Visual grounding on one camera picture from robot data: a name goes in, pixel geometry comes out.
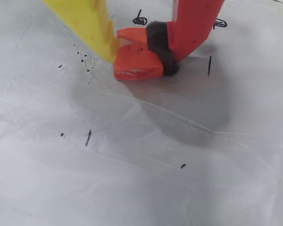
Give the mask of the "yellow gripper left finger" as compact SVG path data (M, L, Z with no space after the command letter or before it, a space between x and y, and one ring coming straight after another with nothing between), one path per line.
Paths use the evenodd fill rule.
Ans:
M118 40L105 0L45 0L44 3L99 57L114 63Z

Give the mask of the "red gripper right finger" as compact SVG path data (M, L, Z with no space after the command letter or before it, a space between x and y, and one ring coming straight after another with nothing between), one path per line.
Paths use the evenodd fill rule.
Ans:
M171 21L147 25L148 50L159 57L164 76L175 75L178 63L208 38L223 3L223 0L174 0Z

